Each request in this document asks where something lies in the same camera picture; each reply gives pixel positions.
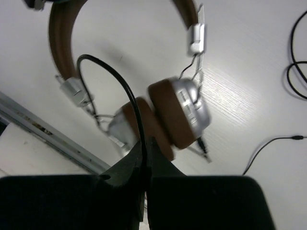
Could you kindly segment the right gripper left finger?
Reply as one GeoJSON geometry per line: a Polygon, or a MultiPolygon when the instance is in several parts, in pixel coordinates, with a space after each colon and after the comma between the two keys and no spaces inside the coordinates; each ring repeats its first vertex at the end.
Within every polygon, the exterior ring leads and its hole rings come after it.
{"type": "Polygon", "coordinates": [[[98,203],[103,220],[143,221],[142,148],[138,142],[119,162],[99,176],[98,203]]]}

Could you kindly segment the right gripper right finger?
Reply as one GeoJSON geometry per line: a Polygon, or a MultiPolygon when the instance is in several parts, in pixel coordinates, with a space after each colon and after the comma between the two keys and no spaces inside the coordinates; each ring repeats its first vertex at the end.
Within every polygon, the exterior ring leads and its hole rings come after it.
{"type": "Polygon", "coordinates": [[[157,140],[147,141],[147,217],[151,230],[183,230],[186,227],[179,184],[186,176],[162,153],[157,140]]]}

